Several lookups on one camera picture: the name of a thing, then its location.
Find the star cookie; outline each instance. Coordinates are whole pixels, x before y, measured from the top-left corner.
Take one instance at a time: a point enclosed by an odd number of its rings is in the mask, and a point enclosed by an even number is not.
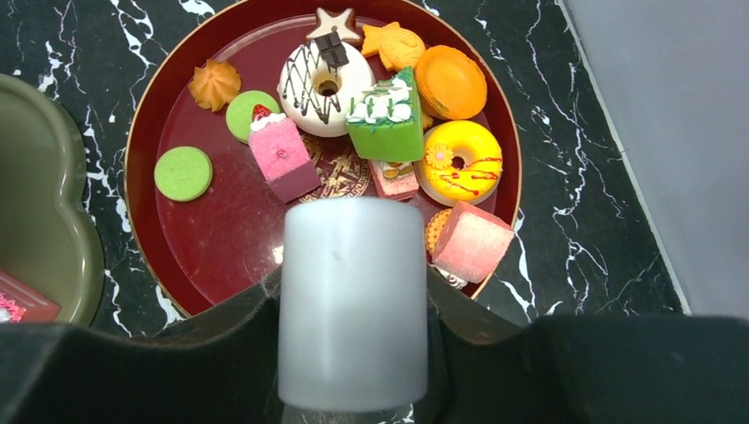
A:
[[[318,7],[316,20],[317,26],[306,35],[305,40],[311,41],[335,31],[342,42],[348,42],[352,46],[361,44],[361,35],[356,32],[356,13],[352,8],[335,14]]]

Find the whipped cream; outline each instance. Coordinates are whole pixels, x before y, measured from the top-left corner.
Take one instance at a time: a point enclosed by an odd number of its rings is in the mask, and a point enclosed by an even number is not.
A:
[[[271,113],[266,117],[259,117],[250,124],[250,131],[254,133],[265,128],[268,124],[281,122],[285,117],[285,113]]]
[[[437,272],[442,274],[442,276],[447,280],[447,284],[450,285],[450,287],[454,287],[458,290],[461,290],[462,288],[466,287],[468,285],[468,282],[464,280],[463,278],[458,278],[456,276],[453,276],[451,273],[445,271],[444,269],[441,269],[440,267],[437,267],[433,265]]]
[[[346,115],[346,120],[353,124],[366,122],[374,124],[378,119],[387,118],[390,122],[398,123],[411,119],[412,109],[407,102],[410,98],[408,84],[400,78],[395,78],[391,82],[392,87],[387,87],[388,93],[372,94],[364,98],[364,102],[358,103],[353,110]]]

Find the white donut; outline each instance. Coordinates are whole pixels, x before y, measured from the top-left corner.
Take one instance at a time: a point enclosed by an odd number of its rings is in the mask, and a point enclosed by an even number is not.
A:
[[[322,59],[314,41],[297,47],[286,59],[278,82],[278,96],[286,116],[299,128],[318,137],[347,134],[346,114],[375,84],[367,60],[342,42],[349,63],[332,68]]]

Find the green cake slice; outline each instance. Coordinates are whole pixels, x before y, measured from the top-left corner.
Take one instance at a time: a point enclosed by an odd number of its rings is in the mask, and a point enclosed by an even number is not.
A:
[[[346,127],[356,154],[380,162],[414,162],[424,155],[421,103],[413,68],[380,81],[362,102],[352,99]]]

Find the cream topping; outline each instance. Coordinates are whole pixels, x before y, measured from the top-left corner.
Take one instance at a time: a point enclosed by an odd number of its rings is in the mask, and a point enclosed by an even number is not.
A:
[[[271,113],[270,115],[268,115],[266,117],[256,118],[250,124],[250,131],[254,133],[256,131],[259,131],[259,130],[265,128],[266,126],[268,126],[268,124],[274,124],[274,123],[277,123],[277,122],[281,122],[282,120],[284,120],[284,118],[286,118],[286,114],[285,113]]]
[[[408,84],[400,78],[395,78],[391,82],[392,86],[372,87],[370,91],[377,91],[375,94],[367,95],[364,102],[358,103],[353,110],[346,116],[346,120],[352,124],[366,122],[375,124],[380,119],[388,119],[390,122],[404,122],[412,117]]]

